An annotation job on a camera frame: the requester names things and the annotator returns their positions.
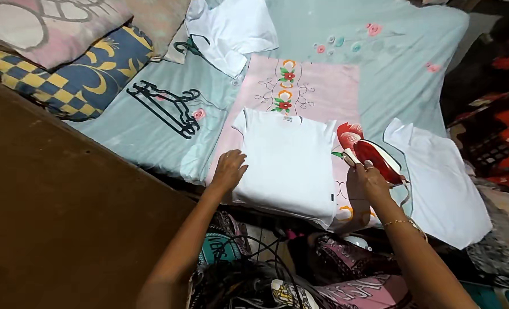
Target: pink pillow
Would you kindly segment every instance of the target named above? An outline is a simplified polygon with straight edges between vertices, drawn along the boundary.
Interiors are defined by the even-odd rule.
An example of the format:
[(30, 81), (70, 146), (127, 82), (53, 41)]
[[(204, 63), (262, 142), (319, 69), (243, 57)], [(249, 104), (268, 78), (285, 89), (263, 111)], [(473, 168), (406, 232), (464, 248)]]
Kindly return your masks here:
[(0, 0), (0, 46), (50, 69), (130, 17), (122, 0)]

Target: shirt sleeve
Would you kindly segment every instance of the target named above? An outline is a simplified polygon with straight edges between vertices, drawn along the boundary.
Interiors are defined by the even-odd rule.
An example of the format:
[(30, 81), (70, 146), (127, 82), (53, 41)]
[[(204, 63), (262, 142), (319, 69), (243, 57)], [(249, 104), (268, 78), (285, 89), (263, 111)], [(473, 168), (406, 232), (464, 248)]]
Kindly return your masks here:
[(233, 124), (231, 125), (232, 128), (241, 132), (241, 134), (245, 134), (245, 131), (247, 130), (247, 113), (248, 110), (246, 108), (241, 109), (239, 115), (237, 115), (233, 121)]
[(411, 146), (413, 124), (404, 125), (401, 120), (394, 118), (384, 131), (384, 142), (406, 152)]

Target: brown wooden surface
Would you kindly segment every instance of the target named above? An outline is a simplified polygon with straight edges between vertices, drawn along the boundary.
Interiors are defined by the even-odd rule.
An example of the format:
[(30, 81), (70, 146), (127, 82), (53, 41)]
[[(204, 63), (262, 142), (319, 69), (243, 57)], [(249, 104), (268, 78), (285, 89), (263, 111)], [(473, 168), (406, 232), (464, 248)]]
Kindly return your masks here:
[(133, 308), (193, 207), (0, 85), (0, 309)]

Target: red flower print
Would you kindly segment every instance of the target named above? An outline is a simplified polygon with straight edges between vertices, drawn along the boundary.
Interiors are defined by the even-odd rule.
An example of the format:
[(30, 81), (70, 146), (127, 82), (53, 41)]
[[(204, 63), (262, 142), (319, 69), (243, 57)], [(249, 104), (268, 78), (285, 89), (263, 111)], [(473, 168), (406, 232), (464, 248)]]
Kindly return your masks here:
[(285, 79), (286, 80), (291, 80), (293, 78), (295, 78), (296, 75), (294, 73), (285, 73)]
[(281, 102), (281, 103), (279, 103), (279, 108), (288, 109), (288, 108), (291, 108), (291, 107), (292, 107), (292, 104), (289, 103), (289, 102)]
[(432, 64), (430, 62), (426, 63), (426, 70), (430, 73), (436, 73), (441, 69), (441, 66), (439, 64)]
[(365, 27), (369, 36), (376, 36), (382, 31), (382, 26), (379, 24), (367, 24)]
[(363, 138), (363, 129), (357, 123), (344, 123), (336, 129), (336, 134), (342, 148), (349, 148), (354, 152), (354, 144)]

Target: checkered pillow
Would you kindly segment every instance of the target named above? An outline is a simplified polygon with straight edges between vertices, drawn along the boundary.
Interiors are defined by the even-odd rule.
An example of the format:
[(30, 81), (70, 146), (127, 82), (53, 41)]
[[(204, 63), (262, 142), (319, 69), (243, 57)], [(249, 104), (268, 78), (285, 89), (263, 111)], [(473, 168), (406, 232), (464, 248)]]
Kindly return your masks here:
[(82, 121), (100, 116), (152, 55), (149, 39), (123, 26), (52, 74), (0, 51), (0, 80), (53, 114)]

